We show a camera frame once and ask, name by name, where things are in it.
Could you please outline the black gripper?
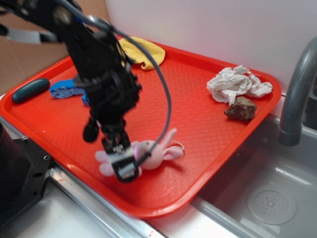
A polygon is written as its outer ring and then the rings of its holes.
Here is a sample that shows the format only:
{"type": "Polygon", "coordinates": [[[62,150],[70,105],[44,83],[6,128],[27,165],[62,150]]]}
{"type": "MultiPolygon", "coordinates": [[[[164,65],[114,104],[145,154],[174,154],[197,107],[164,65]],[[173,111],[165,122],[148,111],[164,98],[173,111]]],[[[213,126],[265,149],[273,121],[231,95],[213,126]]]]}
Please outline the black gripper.
{"type": "Polygon", "coordinates": [[[134,150],[124,131],[124,115],[139,100],[142,88],[131,67],[115,67],[93,72],[90,68],[76,67],[75,85],[83,88],[90,102],[90,119],[83,131],[86,142],[95,142],[99,131],[117,137],[102,140],[106,161],[102,162],[102,174],[115,176],[120,182],[132,182],[139,175],[134,150]]]}

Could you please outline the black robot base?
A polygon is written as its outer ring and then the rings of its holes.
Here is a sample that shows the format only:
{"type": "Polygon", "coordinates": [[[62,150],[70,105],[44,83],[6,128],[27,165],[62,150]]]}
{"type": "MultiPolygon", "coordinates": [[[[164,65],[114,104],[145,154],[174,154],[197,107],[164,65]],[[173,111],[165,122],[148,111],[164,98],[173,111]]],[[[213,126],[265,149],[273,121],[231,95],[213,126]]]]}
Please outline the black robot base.
{"type": "Polygon", "coordinates": [[[52,157],[28,137],[13,139],[0,126],[0,228],[37,204],[52,166],[52,157]]]}

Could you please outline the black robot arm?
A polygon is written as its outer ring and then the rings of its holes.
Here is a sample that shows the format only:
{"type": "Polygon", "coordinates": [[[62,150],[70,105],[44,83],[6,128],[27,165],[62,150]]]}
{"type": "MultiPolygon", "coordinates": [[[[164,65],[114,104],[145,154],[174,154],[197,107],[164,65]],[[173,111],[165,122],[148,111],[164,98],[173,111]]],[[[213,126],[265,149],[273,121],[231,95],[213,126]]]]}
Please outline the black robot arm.
{"type": "Polygon", "coordinates": [[[3,36],[24,42],[65,44],[78,72],[74,83],[85,90],[91,108],[84,140],[94,142],[102,132],[103,147],[117,179],[135,180],[140,171],[123,117],[138,102],[141,85],[112,30],[92,31],[73,0],[3,0],[0,5],[46,30],[17,33],[1,27],[3,36]]]}

